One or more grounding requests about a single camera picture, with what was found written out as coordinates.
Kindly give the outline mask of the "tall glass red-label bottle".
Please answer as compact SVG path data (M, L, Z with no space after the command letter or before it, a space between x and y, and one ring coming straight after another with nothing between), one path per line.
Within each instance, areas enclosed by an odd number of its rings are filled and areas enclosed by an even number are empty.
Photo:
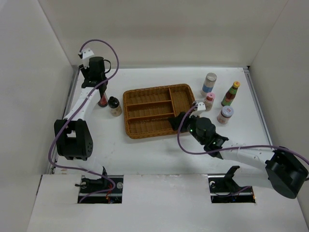
M107 95L106 93L104 93L101 97L101 99L99 100L98 102L98 106L104 108L106 106L108 106L108 98L107 98Z

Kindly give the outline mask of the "small black-cap spice jar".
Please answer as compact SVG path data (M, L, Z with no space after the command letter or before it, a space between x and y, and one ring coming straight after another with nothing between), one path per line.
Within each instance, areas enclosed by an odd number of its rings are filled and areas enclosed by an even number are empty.
M122 113L121 105L116 97L111 96L108 100L108 106L112 116L120 116Z

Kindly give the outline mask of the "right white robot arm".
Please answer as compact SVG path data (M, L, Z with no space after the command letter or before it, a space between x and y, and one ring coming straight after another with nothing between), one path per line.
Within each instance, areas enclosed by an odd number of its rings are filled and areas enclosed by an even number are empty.
M203 146L203 155L248 166L246 169L234 165L224 176L211 178L212 192L220 193L222 197L259 186L272 188L281 196L294 199L309 177L308 170L299 161L300 156L285 147L235 143L218 134L209 118L187 116L184 112L168 118L168 122L177 133L189 132Z

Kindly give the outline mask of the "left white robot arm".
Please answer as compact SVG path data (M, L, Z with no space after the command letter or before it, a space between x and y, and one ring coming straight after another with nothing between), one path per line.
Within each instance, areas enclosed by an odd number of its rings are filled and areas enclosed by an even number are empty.
M92 154L94 145L87 120L107 88L106 83L96 87L106 80L105 62L103 57L91 57L88 67L82 67L84 82L80 97L72 110L54 123L55 135L60 134L56 141L57 153L67 160L87 161Z

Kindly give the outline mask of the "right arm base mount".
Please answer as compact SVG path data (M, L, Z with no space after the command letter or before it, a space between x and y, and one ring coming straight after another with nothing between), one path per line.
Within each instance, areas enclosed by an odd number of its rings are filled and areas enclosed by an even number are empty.
M239 166L232 166L225 174L208 175L212 203L255 203L251 186L240 187L234 180Z

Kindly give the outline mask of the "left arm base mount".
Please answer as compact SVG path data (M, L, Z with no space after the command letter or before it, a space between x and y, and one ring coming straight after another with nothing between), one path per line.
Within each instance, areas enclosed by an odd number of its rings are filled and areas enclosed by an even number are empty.
M115 183L115 187L113 189L113 184L104 178L89 179L82 176L81 183L75 185L79 188L77 203L122 203L124 176L111 175L108 176L108 178L110 178Z

